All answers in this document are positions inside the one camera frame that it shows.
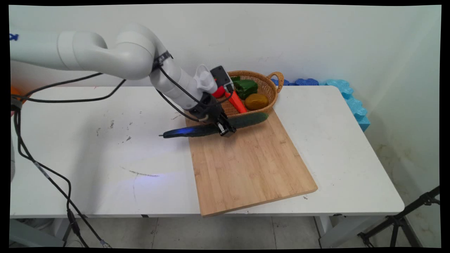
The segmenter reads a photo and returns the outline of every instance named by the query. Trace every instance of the foam block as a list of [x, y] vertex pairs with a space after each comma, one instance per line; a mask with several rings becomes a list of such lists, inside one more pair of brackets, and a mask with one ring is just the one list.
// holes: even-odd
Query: foam block
[[298, 85], [298, 86], [313, 85], [314, 86], [314, 85], [319, 85], [319, 82], [312, 78], [308, 78], [306, 80], [299, 78], [295, 81], [295, 85]]
[[353, 97], [353, 89], [350, 88], [350, 84], [345, 80], [333, 80], [329, 79], [319, 85], [331, 85], [337, 87], [345, 99], [348, 107], [351, 110], [353, 116], [364, 132], [370, 125], [369, 119], [366, 117], [367, 110], [363, 107], [363, 103]]
[[331, 85], [337, 87], [345, 99], [349, 99], [353, 94], [353, 89], [350, 88], [350, 84], [345, 80], [328, 79], [323, 85]]
[[355, 116], [356, 121], [360, 121], [366, 116], [367, 110], [363, 107], [361, 101], [350, 95], [350, 98], [346, 99], [345, 102], [347, 102], [348, 107], [350, 107], [351, 113]]
[[362, 120], [358, 121], [358, 124], [364, 132], [370, 126], [370, 121], [367, 117], [364, 117]]
[[[275, 79], [271, 79], [271, 80], [272, 80], [272, 82], [274, 82], [274, 84], [276, 86], [278, 86], [278, 80], [275, 80]], [[285, 79], [283, 82], [283, 85], [289, 86], [289, 81]]]

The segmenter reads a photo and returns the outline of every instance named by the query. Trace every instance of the tripod stand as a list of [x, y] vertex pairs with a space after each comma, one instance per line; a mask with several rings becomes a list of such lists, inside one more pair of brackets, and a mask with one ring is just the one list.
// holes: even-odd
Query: tripod stand
[[358, 236], [362, 238], [364, 244], [367, 247], [373, 247], [372, 243], [369, 240], [370, 237], [376, 235], [377, 233], [386, 229], [390, 225], [394, 225], [394, 228], [392, 229], [391, 247], [395, 247], [399, 227], [402, 228], [403, 232], [406, 235], [406, 238], [408, 239], [408, 241], [412, 247], [420, 247], [419, 242], [415, 238], [411, 228], [406, 223], [405, 216], [407, 214], [409, 214], [410, 212], [414, 211], [415, 209], [421, 207], [422, 205], [431, 206], [431, 204], [433, 204], [433, 203], [441, 205], [440, 200], [437, 200], [435, 198], [440, 193], [439, 187], [440, 186], [437, 186], [436, 188], [432, 189], [431, 191], [422, 194], [414, 202], [407, 205], [402, 212], [400, 212], [394, 216], [386, 216], [387, 220], [383, 221], [380, 225], [374, 227], [367, 233], [362, 233], [362, 232], [359, 233]]

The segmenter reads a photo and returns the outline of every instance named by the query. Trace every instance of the electrical cord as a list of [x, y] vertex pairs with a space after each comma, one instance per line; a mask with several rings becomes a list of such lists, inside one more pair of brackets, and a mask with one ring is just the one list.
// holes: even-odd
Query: electrical cord
[[103, 100], [103, 99], [107, 99], [110, 96], [112, 96], [119, 88], [120, 86], [122, 86], [122, 84], [126, 81], [126, 79], [123, 79], [119, 85], [116, 86], [116, 88], [114, 88], [113, 91], [111, 91], [111, 93], [109, 93], [108, 95], [104, 96], [104, 97], [100, 97], [100, 98], [93, 98], [93, 99], [69, 99], [69, 100], [45, 100], [45, 99], [32, 99], [26, 96], [20, 96], [20, 95], [15, 95], [15, 94], [11, 94], [12, 97], [14, 98], [20, 98], [21, 101], [23, 100], [28, 100], [28, 101], [33, 101], [33, 102], [38, 102], [38, 103], [78, 103], [78, 102], [92, 102], [92, 101], [99, 101], [99, 100]]
[[[30, 160], [31, 162], [33, 162], [35, 164], [35, 166], [40, 170], [40, 172], [42, 172], [42, 174], [44, 174], [44, 176], [50, 181], [50, 183], [52, 183], [61, 193], [63, 193], [63, 195], [65, 195], [64, 191], [59, 187], [58, 184], [56, 184], [56, 182], [42, 169], [42, 167], [40, 166], [40, 164], [31, 156], [30, 152], [28, 151], [28, 148], [26, 147], [25, 143], [23, 142], [22, 136], [20, 134], [20, 111], [16, 111], [16, 113], [14, 114], [14, 128], [16, 130], [16, 134], [17, 134], [17, 144], [18, 144], [18, 152], [21, 156], [23, 156], [24, 158]], [[22, 153], [22, 149], [20, 147], [23, 147], [23, 150], [27, 153], [27, 155], [25, 155], [24, 153]], [[71, 186], [69, 184], [69, 194], [71, 193]], [[83, 241], [83, 238], [81, 237], [80, 234], [80, 229], [78, 227], [78, 224], [73, 216], [73, 213], [70, 211], [69, 208], [67, 208], [67, 217], [69, 219], [69, 223], [72, 227], [73, 232], [77, 235], [77, 237], [80, 239], [80, 241]]]
[[190, 98], [192, 98], [192, 100], [194, 100], [195, 102], [197, 102], [199, 105], [204, 106], [204, 107], [212, 107], [212, 106], [216, 106], [218, 104], [221, 104], [225, 101], [228, 101], [231, 96], [233, 95], [234, 90], [231, 91], [230, 95], [225, 98], [225, 100], [214, 103], [214, 104], [203, 104], [202, 102], [200, 102], [198, 99], [196, 99], [194, 96], [192, 96], [189, 92], [187, 92], [187, 90], [185, 90], [183, 87], [181, 87], [176, 81], [174, 81], [169, 75], [167, 75], [167, 73], [164, 71], [164, 69], [162, 69], [161, 66], [159, 66], [159, 69], [161, 70], [161, 72], [167, 77], [167, 79], [169, 79], [173, 84], [175, 84], [175, 86], [177, 86], [182, 92], [184, 92], [187, 96], [189, 96]]
[[[93, 75], [89, 75], [86, 77], [81, 77], [81, 78], [77, 78], [77, 79], [73, 79], [73, 80], [68, 80], [68, 81], [63, 81], [63, 82], [59, 82], [59, 83], [54, 83], [54, 84], [50, 84], [47, 86], [43, 86], [40, 87], [38, 89], [32, 90], [30, 92], [28, 92], [24, 97], [22, 97], [21, 101], [23, 100], [28, 100], [28, 96], [32, 95], [33, 93], [40, 91], [40, 90], [44, 90], [50, 87], [54, 87], [54, 86], [58, 86], [58, 85], [62, 85], [62, 84], [67, 84], [67, 83], [71, 83], [71, 82], [75, 82], [75, 81], [82, 81], [88, 78], [92, 78], [92, 77], [96, 77], [101, 75], [102, 73], [96, 73]], [[43, 100], [44, 103], [73, 103], [73, 102], [89, 102], [89, 101], [98, 101], [98, 100], [103, 100], [106, 99], [110, 96], [112, 96], [119, 88], [120, 86], [122, 86], [122, 84], [125, 82], [126, 80], [122, 80], [121, 83], [107, 96], [101, 97], [101, 98], [96, 98], [96, 99], [76, 99], [76, 100]], [[81, 217], [81, 219], [84, 221], [84, 223], [89, 227], [89, 229], [92, 231], [92, 233], [95, 235], [95, 237], [100, 241], [100, 243], [103, 245], [104, 248], [111, 248], [111, 246], [106, 243], [104, 240], [102, 240], [99, 235], [95, 232], [95, 230], [93, 229], [93, 227], [89, 224], [89, 222], [86, 220], [86, 218], [84, 217], [84, 215], [80, 212], [80, 210], [76, 207], [76, 205], [72, 202], [72, 200], [70, 200], [70, 196], [72, 193], [72, 185], [70, 183], [70, 181], [64, 177], [63, 175], [51, 170], [50, 168], [48, 168], [47, 166], [43, 165], [42, 163], [37, 162], [30, 154], [30, 152], [28, 151], [28, 148], [25, 146], [25, 143], [23, 142], [22, 139], [22, 135], [20, 132], [21, 129], [21, 111], [17, 111], [14, 114], [14, 128], [18, 137], [18, 152], [21, 156], [23, 156], [24, 158], [32, 161], [35, 166], [47, 177], [47, 179], [58, 189], [59, 192], [61, 192], [64, 197], [67, 199], [66, 202], [66, 208], [67, 208], [67, 216], [69, 218], [69, 222], [72, 226], [72, 230], [74, 231], [74, 233], [77, 235], [77, 237], [80, 239], [81, 243], [83, 244], [84, 247], [88, 248], [89, 246], [86, 244], [86, 242], [83, 240], [81, 233], [80, 233], [80, 228], [78, 226], [78, 223], [76, 222], [75, 216], [73, 215], [73, 212], [70, 210], [69, 208], [69, 203], [75, 208], [76, 212], [78, 213], [78, 215]], [[22, 148], [25, 150], [25, 152], [27, 153], [27, 155], [25, 155], [22, 152]], [[68, 184], [68, 194], [66, 195], [66, 193], [59, 187], [59, 185], [57, 185], [55, 183], [55, 181], [47, 174], [45, 173], [45, 171], [42, 169], [45, 168], [46, 170], [50, 171], [51, 173], [61, 177], [62, 179], [64, 179], [67, 184]]]
[[165, 100], [166, 102], [168, 102], [168, 103], [169, 103], [175, 110], [177, 110], [177, 112], [179, 112], [181, 115], [185, 116], [186, 118], [188, 118], [188, 119], [190, 119], [190, 120], [199, 122], [198, 119], [193, 118], [193, 117], [191, 117], [191, 116], [185, 114], [184, 112], [182, 112], [180, 109], [178, 109], [178, 107], [176, 107], [174, 104], [172, 104], [172, 102], [169, 101], [169, 100], [162, 94], [162, 92], [160, 92], [159, 90], [156, 90], [156, 91], [161, 95], [162, 98], [164, 98], [164, 100]]
[[26, 93], [25, 96], [28, 97], [31, 94], [35, 93], [35, 92], [38, 92], [40, 90], [45, 90], [45, 89], [50, 88], [50, 87], [55, 87], [55, 86], [58, 86], [58, 85], [68, 84], [68, 83], [72, 83], [72, 82], [76, 82], [76, 81], [82, 81], [82, 80], [93, 78], [93, 77], [96, 77], [96, 76], [99, 76], [99, 75], [103, 75], [103, 73], [95, 73], [95, 74], [92, 74], [92, 75], [89, 75], [89, 76], [86, 76], [86, 77], [80, 77], [80, 78], [77, 78], [77, 79], [72, 79], [72, 80], [67, 80], [67, 81], [57, 82], [57, 83], [54, 83], [54, 84], [45, 85], [45, 86], [42, 86], [40, 88], [37, 88], [35, 90], [32, 90], [32, 91]]
[[[176, 83], [172, 78], [170, 78], [167, 73], [162, 69], [162, 67], [159, 67], [161, 72], [173, 83], [175, 84], [175, 86], [177, 86], [180, 90], [182, 90], [185, 94], [187, 94], [190, 98], [192, 98], [195, 102], [199, 103], [200, 105], [204, 106], [204, 107], [212, 107], [212, 106], [216, 106], [218, 104], [221, 104], [227, 100], [229, 100], [231, 98], [231, 96], [233, 95], [233, 90], [231, 91], [230, 96], [228, 96], [225, 100], [221, 101], [221, 102], [217, 102], [215, 104], [211, 104], [211, 105], [206, 105], [203, 104], [202, 102], [200, 102], [199, 100], [197, 100], [195, 97], [193, 97], [189, 92], [187, 92], [183, 87], [181, 87], [178, 83]], [[30, 95], [32, 95], [35, 92], [50, 88], [50, 87], [54, 87], [54, 86], [58, 86], [58, 85], [62, 85], [62, 84], [67, 84], [67, 83], [72, 83], [72, 82], [76, 82], [76, 81], [82, 81], [85, 79], [89, 79], [92, 77], [96, 77], [102, 75], [102, 73], [96, 73], [96, 74], [92, 74], [86, 77], [81, 77], [81, 78], [77, 78], [77, 79], [72, 79], [72, 80], [68, 80], [68, 81], [63, 81], [63, 82], [59, 82], [59, 83], [54, 83], [54, 84], [50, 84], [50, 85], [46, 85], [43, 87], [40, 87], [38, 89], [32, 90], [30, 92], [28, 92], [25, 96], [20, 96], [20, 95], [14, 95], [11, 94], [11, 97], [20, 98], [20, 101], [24, 101], [24, 100], [29, 100], [29, 101], [33, 101], [33, 102], [38, 102], [38, 103], [78, 103], [78, 102], [90, 102], [90, 101], [99, 101], [99, 100], [103, 100], [103, 99], [107, 99], [110, 96], [112, 96], [126, 81], [126, 79], [123, 79], [119, 85], [116, 86], [116, 88], [108, 95], [104, 96], [104, 97], [100, 97], [100, 98], [93, 98], [93, 99], [69, 99], [69, 100], [46, 100], [46, 99], [32, 99], [29, 98]], [[194, 120], [194, 121], [199, 121], [198, 119], [192, 118], [190, 116], [188, 116], [187, 114], [183, 113], [182, 111], [180, 111], [174, 104], [172, 104], [160, 91], [158, 91], [158, 93], [163, 97], [163, 99], [168, 102], [175, 110], [177, 110], [180, 114], [184, 115], [185, 117]], [[95, 230], [92, 228], [92, 226], [89, 224], [89, 222], [85, 219], [84, 215], [81, 214], [80, 210], [76, 207], [76, 205], [72, 202], [72, 200], [70, 200], [70, 196], [72, 193], [72, 185], [69, 181], [69, 179], [67, 179], [66, 177], [64, 177], [63, 175], [53, 171], [52, 169], [48, 168], [47, 166], [43, 165], [42, 163], [37, 162], [32, 155], [30, 154], [30, 152], [28, 151], [28, 148], [26, 147], [23, 139], [22, 139], [22, 135], [20, 133], [20, 129], [21, 129], [21, 111], [18, 110], [16, 111], [16, 113], [14, 114], [14, 128], [16, 131], [16, 135], [18, 138], [18, 152], [19, 154], [30, 160], [31, 162], [33, 162], [35, 164], [35, 166], [42, 172], [42, 174], [44, 174], [44, 176], [58, 189], [59, 192], [61, 192], [61, 194], [63, 194], [63, 196], [67, 199], [66, 202], [66, 208], [67, 208], [67, 217], [69, 219], [69, 222], [72, 226], [72, 230], [73, 232], [77, 235], [77, 237], [80, 239], [81, 243], [83, 244], [84, 247], [88, 248], [89, 246], [86, 244], [86, 242], [83, 240], [81, 233], [80, 233], [80, 228], [78, 226], [78, 223], [75, 219], [75, 216], [73, 215], [73, 212], [70, 210], [69, 207], [69, 203], [75, 208], [76, 212], [78, 213], [78, 215], [81, 217], [81, 219], [84, 221], [84, 223], [89, 227], [89, 229], [92, 231], [92, 233], [95, 235], [95, 237], [100, 241], [100, 243], [103, 245], [104, 248], [111, 248], [111, 246], [106, 243], [104, 240], [102, 240], [99, 235], [95, 232]], [[64, 179], [67, 184], [68, 184], [68, 194], [66, 195], [66, 193], [59, 187], [58, 184], [56, 184], [56, 182], [42, 169], [45, 168], [46, 170], [48, 170], [49, 172], [61, 177], [62, 179]]]

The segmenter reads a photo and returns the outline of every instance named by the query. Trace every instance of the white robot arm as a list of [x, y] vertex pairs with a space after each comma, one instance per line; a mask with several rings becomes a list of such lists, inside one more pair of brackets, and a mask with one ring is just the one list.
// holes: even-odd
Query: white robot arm
[[[194, 116], [208, 117], [210, 122], [217, 123], [217, 118], [222, 114], [219, 112], [220, 105], [211, 106], [212, 108], [203, 104], [199, 106], [199, 103], [166, 78], [157, 63], [196, 100], [215, 104], [216, 99], [210, 94], [217, 90], [219, 82], [214, 81], [208, 68], [200, 65], [195, 76], [189, 76], [174, 62], [158, 37], [147, 27], [136, 23], [125, 26], [119, 32], [116, 44], [110, 49], [103, 38], [93, 32], [31, 32], [14, 27], [9, 28], [9, 48], [11, 60], [46, 68], [96, 71], [127, 80], [150, 76], [151, 83], [157, 90]], [[230, 77], [223, 68], [217, 68], [222, 75], [220, 85], [231, 92], [233, 86]]]

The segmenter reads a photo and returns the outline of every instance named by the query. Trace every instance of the bamboo cutting board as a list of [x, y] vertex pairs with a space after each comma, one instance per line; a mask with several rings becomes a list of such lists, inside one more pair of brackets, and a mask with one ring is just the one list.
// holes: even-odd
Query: bamboo cutting board
[[[311, 174], [273, 109], [263, 123], [190, 137], [202, 216], [286, 199], [317, 190]], [[187, 126], [197, 122], [186, 119]]]

